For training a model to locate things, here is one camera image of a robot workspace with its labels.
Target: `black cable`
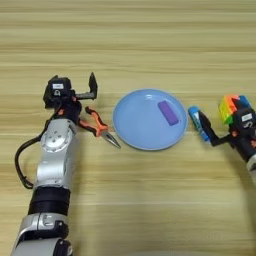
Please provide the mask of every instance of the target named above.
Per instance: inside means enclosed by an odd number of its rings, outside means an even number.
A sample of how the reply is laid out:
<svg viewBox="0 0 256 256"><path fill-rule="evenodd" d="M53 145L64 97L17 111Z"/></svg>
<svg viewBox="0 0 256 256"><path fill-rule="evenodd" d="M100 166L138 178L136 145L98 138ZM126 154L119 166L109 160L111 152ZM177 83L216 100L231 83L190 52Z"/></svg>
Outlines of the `black cable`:
<svg viewBox="0 0 256 256"><path fill-rule="evenodd" d="M17 171L17 174L20 178L20 181L22 182L23 186L26 188L26 189L33 189L33 183L31 183L28 179L27 179L27 176L24 176L21 168L20 168L20 163L19 163L19 157L20 157L20 154L26 149L28 148L29 146L35 144L36 142L39 142L43 136L43 134L45 133L45 131L47 130L48 128L48 125L50 123L50 121L58 114L58 112L60 111L62 107L62 102L60 102L58 108L56 109L56 111L53 113L53 115L51 116L51 118L49 120L47 120L45 122L45 126L44 126L44 129L43 131L38 135L36 136L35 138L33 139L30 139L28 141L26 141L25 143L23 143L17 150L16 154L15 154L15 157L14 157L14 163L15 163L15 168L16 168L16 171Z"/></svg>

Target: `wooden table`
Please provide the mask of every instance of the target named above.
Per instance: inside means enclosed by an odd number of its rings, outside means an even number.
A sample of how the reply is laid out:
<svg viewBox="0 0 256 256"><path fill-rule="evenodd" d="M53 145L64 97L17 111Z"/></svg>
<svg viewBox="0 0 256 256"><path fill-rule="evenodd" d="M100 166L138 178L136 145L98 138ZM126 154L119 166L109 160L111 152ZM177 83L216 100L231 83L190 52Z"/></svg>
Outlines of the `wooden table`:
<svg viewBox="0 0 256 256"><path fill-rule="evenodd" d="M224 135L222 96L256 100L255 11L254 0L2 0L0 255L9 255L31 198L14 153L51 114L42 96L52 76L84 92L94 71L99 97L90 106L108 124L126 93L158 88L199 105ZM191 124L161 152L124 143L119 151L82 131L79 138L69 215L75 255L256 255L256 195L228 145L211 148ZM39 155L37 145L22 156L31 178Z"/></svg>

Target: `purple object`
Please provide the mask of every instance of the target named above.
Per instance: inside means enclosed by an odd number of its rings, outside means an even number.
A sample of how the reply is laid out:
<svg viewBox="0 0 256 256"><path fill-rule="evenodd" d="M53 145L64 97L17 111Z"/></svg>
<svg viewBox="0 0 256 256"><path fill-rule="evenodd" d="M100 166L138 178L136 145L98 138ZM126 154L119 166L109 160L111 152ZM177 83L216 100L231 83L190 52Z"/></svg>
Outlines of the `purple object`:
<svg viewBox="0 0 256 256"><path fill-rule="evenodd" d="M177 118L173 110L170 108L167 101L161 101L157 105L170 126L179 123L179 119Z"/></svg>

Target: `blue toy part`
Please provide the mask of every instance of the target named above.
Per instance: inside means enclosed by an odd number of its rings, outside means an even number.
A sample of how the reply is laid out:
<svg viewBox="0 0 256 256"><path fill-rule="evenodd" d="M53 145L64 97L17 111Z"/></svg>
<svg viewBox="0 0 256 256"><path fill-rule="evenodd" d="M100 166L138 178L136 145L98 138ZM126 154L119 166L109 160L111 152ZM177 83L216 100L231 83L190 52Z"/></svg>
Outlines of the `blue toy part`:
<svg viewBox="0 0 256 256"><path fill-rule="evenodd" d="M210 138L208 137L208 135L205 133L205 131L203 130L203 127L201 125L200 119L199 119L199 109L196 106L192 106L188 109L188 113L196 127L196 129L198 130L200 136L202 137L202 139L204 141L210 141Z"/></svg>
<svg viewBox="0 0 256 256"><path fill-rule="evenodd" d="M251 107L251 105L250 105L248 99L246 98L246 96L240 95L239 97L240 97L240 101L242 101L247 107L249 107L249 108Z"/></svg>

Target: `blue plate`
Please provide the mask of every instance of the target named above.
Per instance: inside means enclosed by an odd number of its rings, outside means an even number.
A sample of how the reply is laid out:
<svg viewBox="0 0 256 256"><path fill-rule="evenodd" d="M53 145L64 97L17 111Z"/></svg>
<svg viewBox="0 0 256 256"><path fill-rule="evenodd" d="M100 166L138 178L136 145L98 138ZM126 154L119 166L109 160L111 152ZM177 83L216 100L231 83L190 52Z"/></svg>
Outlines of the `blue plate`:
<svg viewBox="0 0 256 256"><path fill-rule="evenodd" d="M179 122L170 126L157 104L167 101ZM113 124L118 136L130 146L161 150L177 143L187 129L188 117L182 104L170 94L138 90L127 94L116 105Z"/></svg>

